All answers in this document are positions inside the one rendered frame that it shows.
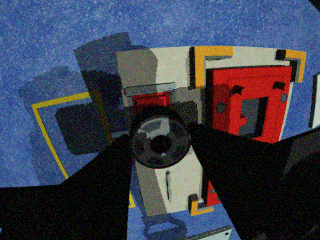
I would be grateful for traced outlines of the yellow rectangular outline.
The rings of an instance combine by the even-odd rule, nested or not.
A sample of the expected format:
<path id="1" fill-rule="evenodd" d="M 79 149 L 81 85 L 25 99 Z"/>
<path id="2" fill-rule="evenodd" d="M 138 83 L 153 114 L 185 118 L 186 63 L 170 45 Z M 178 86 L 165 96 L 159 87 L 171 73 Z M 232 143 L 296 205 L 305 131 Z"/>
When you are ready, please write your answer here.
<path id="1" fill-rule="evenodd" d="M 55 151 L 55 147 L 53 147 L 52 141 L 49 140 L 47 129 L 45 129 L 43 121 L 41 121 L 39 109 L 37 109 L 37 108 L 47 107 L 47 105 L 67 103 L 67 101 L 72 101 L 72 100 L 87 99 L 87 97 L 95 97 L 97 107 L 99 107 L 99 115 L 100 115 L 101 123 L 103 123 L 105 135 L 107 135 L 108 143 L 109 143 L 109 145 L 111 145 L 113 143 L 112 132 L 111 132 L 111 129 L 109 129 L 107 116 L 105 116 L 104 107 L 103 107 L 103 103 L 101 103 L 100 96 L 101 96 L 100 91 L 99 91 L 99 89 L 97 89 L 97 91 L 75 93 L 75 95 L 69 95 L 67 97 L 60 97 L 60 99 L 41 101 L 41 103 L 32 104 L 32 109 L 33 109 L 33 112 L 35 112 L 36 120 L 39 121 L 39 127 L 41 128 L 41 132 L 43 132 L 45 140 L 47 140 L 48 147 L 51 148 L 52 155 L 53 155 L 53 157 L 55 157 L 57 164 L 59 164 L 61 172 L 63 172 L 63 175 L 65 177 L 67 177 L 67 179 L 69 179 L 69 175 L 68 175 L 67 171 L 65 171 L 63 164 L 61 164 L 60 157 L 57 156 L 57 153 Z M 132 199 L 131 191 L 129 191 L 129 203 L 131 203 L 131 205 L 129 205 L 129 208 L 135 207 L 135 201 L 133 201 L 133 199 Z"/>

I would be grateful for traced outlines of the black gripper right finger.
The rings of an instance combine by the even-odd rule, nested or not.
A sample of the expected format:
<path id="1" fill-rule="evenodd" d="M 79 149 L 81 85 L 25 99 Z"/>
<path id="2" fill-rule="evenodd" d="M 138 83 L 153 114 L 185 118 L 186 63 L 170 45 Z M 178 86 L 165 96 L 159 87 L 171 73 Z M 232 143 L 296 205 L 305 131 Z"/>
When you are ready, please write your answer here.
<path id="1" fill-rule="evenodd" d="M 241 240 L 267 240 L 263 232 L 293 167 L 320 153 L 320 127 L 261 143 L 188 123 L 197 161 L 220 197 Z"/>

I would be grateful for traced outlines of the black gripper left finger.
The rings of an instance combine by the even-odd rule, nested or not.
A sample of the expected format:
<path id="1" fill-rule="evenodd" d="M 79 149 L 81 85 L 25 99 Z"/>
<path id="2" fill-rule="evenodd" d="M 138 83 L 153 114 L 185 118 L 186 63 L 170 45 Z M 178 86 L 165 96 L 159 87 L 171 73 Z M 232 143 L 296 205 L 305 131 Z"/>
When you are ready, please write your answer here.
<path id="1" fill-rule="evenodd" d="M 57 229 L 73 240 L 127 240 L 129 136 L 59 185 L 0 188 L 0 228 Z"/>

